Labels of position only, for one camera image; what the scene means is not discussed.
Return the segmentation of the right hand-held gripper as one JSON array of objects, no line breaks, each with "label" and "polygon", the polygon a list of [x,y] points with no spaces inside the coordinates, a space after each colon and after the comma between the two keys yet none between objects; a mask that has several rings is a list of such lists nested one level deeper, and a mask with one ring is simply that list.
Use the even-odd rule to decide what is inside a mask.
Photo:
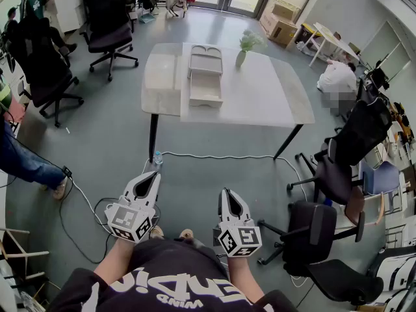
[{"label": "right hand-held gripper", "polygon": [[221,246],[229,258],[249,257],[262,247],[260,229],[251,219],[247,203],[235,191],[221,190],[218,216],[221,223],[213,229],[214,245]]}]

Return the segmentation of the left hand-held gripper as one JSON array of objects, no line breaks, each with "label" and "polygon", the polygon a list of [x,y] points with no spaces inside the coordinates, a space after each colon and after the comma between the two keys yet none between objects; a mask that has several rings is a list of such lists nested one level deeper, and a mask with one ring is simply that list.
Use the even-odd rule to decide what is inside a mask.
[{"label": "left hand-held gripper", "polygon": [[149,234],[155,217],[155,202],[161,182],[157,171],[146,172],[128,182],[117,203],[105,209],[107,224],[117,238],[141,242]]}]

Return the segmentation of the white drawer organizer box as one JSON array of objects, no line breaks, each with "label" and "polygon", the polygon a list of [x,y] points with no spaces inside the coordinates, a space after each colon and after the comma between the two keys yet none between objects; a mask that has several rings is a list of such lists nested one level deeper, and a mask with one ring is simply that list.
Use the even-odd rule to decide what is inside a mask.
[{"label": "white drawer organizer box", "polygon": [[189,105],[220,108],[223,104],[222,74],[221,50],[213,46],[193,45],[188,63]]}]

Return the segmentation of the person's left forearm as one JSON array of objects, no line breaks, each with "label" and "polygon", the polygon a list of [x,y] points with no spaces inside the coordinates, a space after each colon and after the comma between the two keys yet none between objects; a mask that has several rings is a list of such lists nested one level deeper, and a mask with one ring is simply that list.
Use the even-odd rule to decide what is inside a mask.
[{"label": "person's left forearm", "polygon": [[127,274],[135,245],[134,242],[118,239],[94,273],[109,285],[121,279]]}]

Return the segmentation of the large cardboard box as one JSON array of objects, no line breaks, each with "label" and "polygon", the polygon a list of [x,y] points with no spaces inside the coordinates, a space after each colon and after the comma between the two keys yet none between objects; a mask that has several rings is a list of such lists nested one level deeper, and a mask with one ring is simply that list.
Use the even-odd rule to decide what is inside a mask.
[{"label": "large cardboard box", "polygon": [[298,27],[293,21],[274,15],[272,9],[273,7],[264,10],[259,22],[270,41],[287,47],[294,39]]}]

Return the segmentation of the person's black printed shirt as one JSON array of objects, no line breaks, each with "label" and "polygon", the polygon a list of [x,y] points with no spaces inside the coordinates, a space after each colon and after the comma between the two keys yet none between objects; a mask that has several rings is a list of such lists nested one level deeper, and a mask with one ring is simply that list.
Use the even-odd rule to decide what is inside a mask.
[{"label": "person's black printed shirt", "polygon": [[279,290],[256,303],[236,288],[214,251],[197,239],[136,244],[127,274],[112,284],[75,269],[47,312],[298,312]]}]

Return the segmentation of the grey table with black legs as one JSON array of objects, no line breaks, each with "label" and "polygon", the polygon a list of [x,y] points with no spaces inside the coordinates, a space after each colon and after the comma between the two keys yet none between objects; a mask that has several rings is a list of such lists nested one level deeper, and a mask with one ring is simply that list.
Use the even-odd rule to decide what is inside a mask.
[{"label": "grey table with black legs", "polygon": [[293,67],[282,60],[249,52],[240,68],[238,50],[217,47],[222,76],[209,89],[222,105],[190,106],[189,75],[193,43],[154,45],[142,80],[142,110],[151,115],[148,159],[153,160],[160,115],[178,116],[183,122],[289,127],[290,135],[278,149],[281,154],[303,125],[315,123],[306,90]]}]

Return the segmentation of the brown wooden chair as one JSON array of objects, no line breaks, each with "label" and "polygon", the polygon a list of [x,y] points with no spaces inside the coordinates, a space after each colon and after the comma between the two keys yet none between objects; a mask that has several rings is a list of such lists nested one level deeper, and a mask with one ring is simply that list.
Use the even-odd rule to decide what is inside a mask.
[{"label": "brown wooden chair", "polygon": [[[365,222],[365,203],[374,199],[380,199],[380,211],[375,222]],[[355,236],[355,242],[359,242],[363,236],[365,226],[377,226],[381,221],[385,213],[385,194],[376,194],[370,197],[364,197],[363,192],[359,187],[352,189],[352,194],[349,202],[344,208],[345,217],[351,222],[350,227],[338,227],[340,232],[334,236],[335,240]]]}]

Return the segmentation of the black mesh office chair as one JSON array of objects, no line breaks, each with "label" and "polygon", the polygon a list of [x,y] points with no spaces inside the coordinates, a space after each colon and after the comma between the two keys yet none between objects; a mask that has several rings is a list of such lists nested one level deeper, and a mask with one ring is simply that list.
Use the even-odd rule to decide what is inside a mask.
[{"label": "black mesh office chair", "polygon": [[313,177],[289,183],[287,190],[313,182],[315,203],[322,192],[331,201],[346,205],[352,189],[363,183],[362,179],[352,179],[352,167],[387,137],[391,124],[391,113],[383,99],[378,97],[370,104],[359,100],[341,130],[326,138],[320,151],[314,154],[316,167],[312,167],[303,153],[295,155],[296,159],[303,158]]}]

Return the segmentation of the blue plastic chair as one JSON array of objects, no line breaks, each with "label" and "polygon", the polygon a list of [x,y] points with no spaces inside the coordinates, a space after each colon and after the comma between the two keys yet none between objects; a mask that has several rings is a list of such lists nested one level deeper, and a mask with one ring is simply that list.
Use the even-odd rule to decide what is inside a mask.
[{"label": "blue plastic chair", "polygon": [[389,161],[383,161],[377,168],[359,162],[358,178],[363,183],[361,190],[364,196],[379,196],[384,203],[392,201],[394,191],[400,186],[400,171]]}]

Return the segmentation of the white artificial flowers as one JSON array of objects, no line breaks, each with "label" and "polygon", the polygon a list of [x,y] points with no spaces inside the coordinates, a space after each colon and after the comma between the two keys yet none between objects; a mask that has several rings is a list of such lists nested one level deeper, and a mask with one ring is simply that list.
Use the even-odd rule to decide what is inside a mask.
[{"label": "white artificial flowers", "polygon": [[243,52],[249,52],[256,46],[266,46],[264,39],[256,32],[246,29],[242,33],[242,37],[239,40],[240,50]]}]

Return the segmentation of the black bin with yellow lid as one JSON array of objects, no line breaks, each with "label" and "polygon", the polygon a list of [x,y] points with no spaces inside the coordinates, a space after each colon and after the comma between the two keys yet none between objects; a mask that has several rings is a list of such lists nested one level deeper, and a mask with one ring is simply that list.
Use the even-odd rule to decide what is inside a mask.
[{"label": "black bin with yellow lid", "polygon": [[307,23],[301,24],[300,28],[297,30],[294,36],[295,44],[299,42],[306,43],[312,34],[315,32],[315,28]]}]

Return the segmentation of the white quadruped robot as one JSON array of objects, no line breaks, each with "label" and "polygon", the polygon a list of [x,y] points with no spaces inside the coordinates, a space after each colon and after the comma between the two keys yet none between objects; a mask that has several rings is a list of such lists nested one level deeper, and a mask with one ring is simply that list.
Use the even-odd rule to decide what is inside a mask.
[{"label": "white quadruped robot", "polygon": [[179,17],[178,11],[182,11],[182,18],[188,10],[188,0],[166,0],[166,9],[173,17]]}]

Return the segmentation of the white folding table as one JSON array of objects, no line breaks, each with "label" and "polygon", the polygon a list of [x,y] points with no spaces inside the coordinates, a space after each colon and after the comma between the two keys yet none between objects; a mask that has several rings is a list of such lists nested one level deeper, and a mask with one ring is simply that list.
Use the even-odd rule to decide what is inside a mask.
[{"label": "white folding table", "polygon": [[[355,65],[359,64],[359,57],[354,52],[354,50],[343,40],[338,39],[334,33],[329,30],[329,28],[323,26],[318,22],[313,25],[313,32],[307,41],[300,46],[300,51],[305,52],[309,44],[312,44],[312,46],[316,49],[313,52],[309,67],[312,67],[317,59],[330,59],[344,63],[351,62]],[[331,45],[331,49],[333,48],[329,55],[326,55],[322,52],[326,47],[326,44]]]}]

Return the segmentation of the wooden stool frame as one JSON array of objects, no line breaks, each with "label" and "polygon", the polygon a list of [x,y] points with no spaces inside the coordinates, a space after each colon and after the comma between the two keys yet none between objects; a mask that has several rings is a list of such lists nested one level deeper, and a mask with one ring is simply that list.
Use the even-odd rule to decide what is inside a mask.
[{"label": "wooden stool frame", "polygon": [[17,277],[23,281],[29,281],[45,277],[44,271],[29,273],[28,260],[31,257],[49,255],[49,251],[26,252],[22,245],[15,238],[14,234],[30,235],[29,231],[20,229],[8,229],[0,227],[0,260],[5,260]]}]

